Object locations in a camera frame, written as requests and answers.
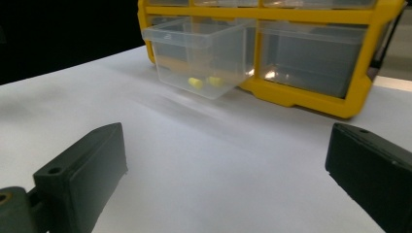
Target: storage organizer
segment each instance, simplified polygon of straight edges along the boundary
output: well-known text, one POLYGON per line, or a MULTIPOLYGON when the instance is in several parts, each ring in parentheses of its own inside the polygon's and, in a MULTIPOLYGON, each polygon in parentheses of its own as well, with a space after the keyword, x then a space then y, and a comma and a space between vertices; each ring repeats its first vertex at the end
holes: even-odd
POLYGON ((166 83, 338 117, 360 110, 366 75, 402 0, 139 0, 149 59, 166 83))

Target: table surface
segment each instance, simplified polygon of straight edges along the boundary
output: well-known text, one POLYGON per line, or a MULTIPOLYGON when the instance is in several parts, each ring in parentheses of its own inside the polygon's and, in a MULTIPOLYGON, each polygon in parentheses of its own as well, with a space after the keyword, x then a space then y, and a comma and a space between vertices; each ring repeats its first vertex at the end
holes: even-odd
MULTIPOLYGON (((411 99, 374 86, 344 122, 412 150, 411 99)), ((212 101, 163 84, 139 48, 0 86, 0 186, 31 189, 52 158, 121 122, 129 172, 95 233, 382 232, 325 170, 337 121, 241 89, 212 101)))

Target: clear plastic bin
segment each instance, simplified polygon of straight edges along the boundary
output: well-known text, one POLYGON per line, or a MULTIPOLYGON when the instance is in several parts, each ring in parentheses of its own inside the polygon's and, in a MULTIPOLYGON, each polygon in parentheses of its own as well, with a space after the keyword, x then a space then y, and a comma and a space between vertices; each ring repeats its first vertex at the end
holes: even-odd
POLYGON ((263 0, 265 7, 312 9, 365 9, 375 0, 263 0))
POLYGON ((189 0, 149 0, 152 6, 188 6, 189 0))
POLYGON ((259 76, 335 97, 346 95, 365 28, 262 21, 259 76))
POLYGON ((245 81, 246 25, 190 17, 143 31, 161 81, 215 99, 245 81))
POLYGON ((257 7, 258 0, 193 0, 202 7, 257 7))

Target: yellow object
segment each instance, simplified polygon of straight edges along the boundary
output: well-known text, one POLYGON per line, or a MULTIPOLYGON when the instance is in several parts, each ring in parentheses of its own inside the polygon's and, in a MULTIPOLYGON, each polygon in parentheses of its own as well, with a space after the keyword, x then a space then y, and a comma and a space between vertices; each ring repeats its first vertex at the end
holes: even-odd
POLYGON ((189 78, 188 83, 196 89, 201 89, 203 87, 203 81, 196 78, 189 78))
POLYGON ((221 87, 223 85, 223 80, 217 77, 209 77, 208 83, 212 86, 221 87))
MULTIPOLYGON (((255 44, 255 68, 254 74, 243 82, 240 87, 251 91, 255 97, 273 102, 286 107, 293 105, 317 110, 338 117, 352 117, 362 108, 372 80, 366 75, 369 63, 377 47, 377 43, 383 34, 385 25, 400 13, 404 0, 376 0, 373 7, 356 10, 310 10, 310 9, 282 9, 265 8, 263 0, 257 2, 256 7, 251 8, 219 8, 195 6, 193 0, 189 0, 187 6, 151 6, 150 0, 139 0, 139 23, 143 30, 152 26, 152 16, 188 16, 188 17, 212 17, 212 18, 254 18, 257 26, 261 20, 288 20, 304 23, 343 23, 367 25, 358 61, 348 91, 344 98, 332 97, 317 92, 295 88, 284 84, 268 82, 262 79, 258 73, 260 63, 260 48, 262 46, 261 33, 256 30, 255 44)), ((155 62, 152 44, 146 41, 149 59, 155 62)), ((201 88, 202 82, 190 78, 189 83, 195 88, 201 88)), ((209 79, 210 84, 216 84, 214 78, 209 79)))

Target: black background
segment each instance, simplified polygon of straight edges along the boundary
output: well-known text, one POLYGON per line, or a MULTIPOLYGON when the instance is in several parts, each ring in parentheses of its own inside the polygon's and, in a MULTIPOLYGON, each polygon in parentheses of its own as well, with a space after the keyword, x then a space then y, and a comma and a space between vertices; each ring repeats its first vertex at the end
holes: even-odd
POLYGON ((0 84, 144 45, 137 0, 0 0, 0 84))

